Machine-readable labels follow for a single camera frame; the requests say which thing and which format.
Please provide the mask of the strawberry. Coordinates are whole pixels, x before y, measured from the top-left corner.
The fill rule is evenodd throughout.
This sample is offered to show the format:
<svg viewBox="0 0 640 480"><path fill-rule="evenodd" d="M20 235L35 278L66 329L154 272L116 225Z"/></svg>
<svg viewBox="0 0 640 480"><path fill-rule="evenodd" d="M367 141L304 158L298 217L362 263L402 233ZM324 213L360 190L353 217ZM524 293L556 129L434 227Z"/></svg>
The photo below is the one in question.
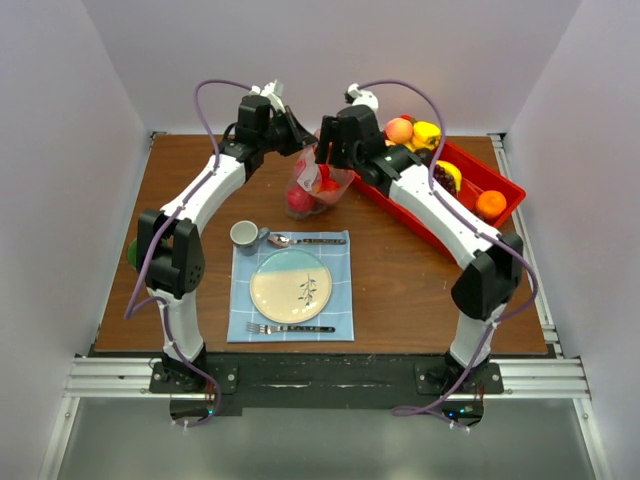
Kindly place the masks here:
<svg viewBox="0 0 640 480"><path fill-rule="evenodd" d="M331 178L330 167L327 164L319 164L318 170L320 172L322 182Z"/></svg>

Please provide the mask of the red apple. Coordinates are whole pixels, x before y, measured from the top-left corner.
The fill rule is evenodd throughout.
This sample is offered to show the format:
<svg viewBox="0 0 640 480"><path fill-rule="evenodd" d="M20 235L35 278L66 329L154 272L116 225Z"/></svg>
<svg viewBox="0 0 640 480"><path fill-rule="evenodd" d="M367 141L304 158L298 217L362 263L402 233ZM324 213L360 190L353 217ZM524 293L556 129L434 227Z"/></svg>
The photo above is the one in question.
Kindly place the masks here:
<svg viewBox="0 0 640 480"><path fill-rule="evenodd" d="M300 186L290 189L286 194L287 205L295 214L308 214L315 205L315 199Z"/></svg>
<svg viewBox="0 0 640 480"><path fill-rule="evenodd" d="M333 178L324 178L321 181L319 192L320 193L336 192L336 191L339 191L340 188L341 188L341 185Z"/></svg>

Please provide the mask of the clear zip top bag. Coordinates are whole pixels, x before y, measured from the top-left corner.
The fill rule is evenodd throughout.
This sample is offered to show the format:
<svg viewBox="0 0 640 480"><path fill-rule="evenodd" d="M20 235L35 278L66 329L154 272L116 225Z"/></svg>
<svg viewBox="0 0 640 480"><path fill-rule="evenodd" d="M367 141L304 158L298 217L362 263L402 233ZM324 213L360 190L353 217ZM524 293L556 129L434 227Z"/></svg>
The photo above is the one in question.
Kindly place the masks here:
<svg viewBox="0 0 640 480"><path fill-rule="evenodd" d="M287 183L287 187L285 190L286 213L295 220L303 220L310 216L319 215L324 211L335 206L339 202L339 200L342 198L342 196L344 195L344 193L349 188L349 186L351 185L351 183L355 178L355 172L353 170L338 169L334 166L327 164L330 167L331 178L336 180L341 185L341 188L339 191L336 191L336 192L320 193L319 187L321 184L321 175L318 170L319 164L316 162L316 153L317 153L316 146L308 147L302 151L302 153L297 158L296 162L299 159L306 160L311 165L312 173L309 174L304 180L302 179L296 180L294 178L294 168L293 168L293 172ZM290 211L287 205L286 194L290 189L296 186L300 186L301 188L306 190L315 199L315 205L312 211L309 212L308 214L295 214Z"/></svg>

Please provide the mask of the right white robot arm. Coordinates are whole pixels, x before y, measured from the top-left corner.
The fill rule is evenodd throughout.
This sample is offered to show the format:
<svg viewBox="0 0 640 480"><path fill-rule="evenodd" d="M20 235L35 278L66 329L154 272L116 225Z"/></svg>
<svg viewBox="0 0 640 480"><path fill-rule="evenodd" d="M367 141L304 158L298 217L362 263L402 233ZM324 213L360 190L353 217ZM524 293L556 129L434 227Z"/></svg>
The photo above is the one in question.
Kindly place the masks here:
<svg viewBox="0 0 640 480"><path fill-rule="evenodd" d="M461 275L451 296L459 319L445 355L445 379L452 390L469 392L481 380L499 319L522 280L522 239L475 217L435 181L416 153L387 145L368 106L349 106L324 117L315 158L354 171L408 210L454 257Z"/></svg>

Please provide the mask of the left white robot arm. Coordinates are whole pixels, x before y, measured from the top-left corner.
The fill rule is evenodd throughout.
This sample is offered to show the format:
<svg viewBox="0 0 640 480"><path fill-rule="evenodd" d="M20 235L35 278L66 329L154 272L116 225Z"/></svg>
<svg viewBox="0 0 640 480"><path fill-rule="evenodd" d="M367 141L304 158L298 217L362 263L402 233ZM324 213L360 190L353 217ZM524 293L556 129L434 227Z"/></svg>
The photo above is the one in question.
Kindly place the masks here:
<svg viewBox="0 0 640 480"><path fill-rule="evenodd" d="M315 143L277 93L242 98L233 137L224 138L203 170L174 200L138 219L137 288L158 306L164 345L159 377L185 392L213 380L197 320L196 290L204 276L201 234L213 214L262 166L271 152L291 155Z"/></svg>

